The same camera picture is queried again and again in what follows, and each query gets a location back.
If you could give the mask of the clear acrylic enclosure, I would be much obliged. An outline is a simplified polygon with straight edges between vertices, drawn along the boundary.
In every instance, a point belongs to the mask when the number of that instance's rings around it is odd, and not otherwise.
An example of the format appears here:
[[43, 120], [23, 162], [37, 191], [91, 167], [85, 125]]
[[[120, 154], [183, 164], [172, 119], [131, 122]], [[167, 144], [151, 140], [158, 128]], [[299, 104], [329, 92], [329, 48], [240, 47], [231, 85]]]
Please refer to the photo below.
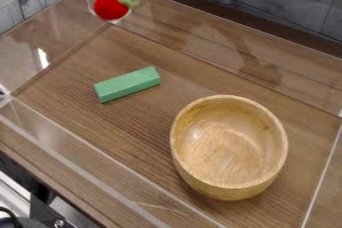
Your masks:
[[[0, 153], [103, 228], [342, 228], [342, 57], [171, 0], [118, 23], [60, 0], [0, 35]], [[93, 84], [152, 66], [160, 84], [100, 103]], [[194, 100], [260, 103], [290, 140], [256, 197], [200, 196], [175, 170], [172, 120]]]

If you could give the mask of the green rectangular block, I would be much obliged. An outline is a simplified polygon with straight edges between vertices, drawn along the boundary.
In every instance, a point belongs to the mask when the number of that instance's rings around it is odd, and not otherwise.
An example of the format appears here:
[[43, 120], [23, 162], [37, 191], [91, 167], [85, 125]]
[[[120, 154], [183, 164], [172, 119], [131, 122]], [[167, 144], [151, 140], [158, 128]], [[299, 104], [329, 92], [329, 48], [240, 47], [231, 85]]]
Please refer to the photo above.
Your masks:
[[93, 84], [100, 103], [105, 103], [160, 84], [158, 70], [150, 66]]

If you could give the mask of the wooden bowl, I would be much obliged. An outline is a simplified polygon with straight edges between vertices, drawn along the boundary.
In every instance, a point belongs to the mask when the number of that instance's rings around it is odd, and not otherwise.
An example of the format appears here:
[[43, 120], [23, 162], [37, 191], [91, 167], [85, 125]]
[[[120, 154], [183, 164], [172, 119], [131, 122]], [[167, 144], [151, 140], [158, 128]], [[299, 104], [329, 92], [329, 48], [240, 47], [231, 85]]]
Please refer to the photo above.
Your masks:
[[188, 186], [214, 199], [239, 201], [260, 194], [276, 179], [289, 138], [262, 104], [235, 95], [212, 95], [178, 113], [170, 147]]

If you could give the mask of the red felt strawberry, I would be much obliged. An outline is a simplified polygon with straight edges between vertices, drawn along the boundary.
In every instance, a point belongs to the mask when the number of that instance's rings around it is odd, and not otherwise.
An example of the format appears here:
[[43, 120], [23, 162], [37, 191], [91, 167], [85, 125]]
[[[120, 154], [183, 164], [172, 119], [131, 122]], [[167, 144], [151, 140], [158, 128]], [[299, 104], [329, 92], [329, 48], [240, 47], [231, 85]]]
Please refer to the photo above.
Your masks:
[[123, 18], [138, 5], [138, 0], [95, 0], [93, 11], [101, 19], [116, 20]]

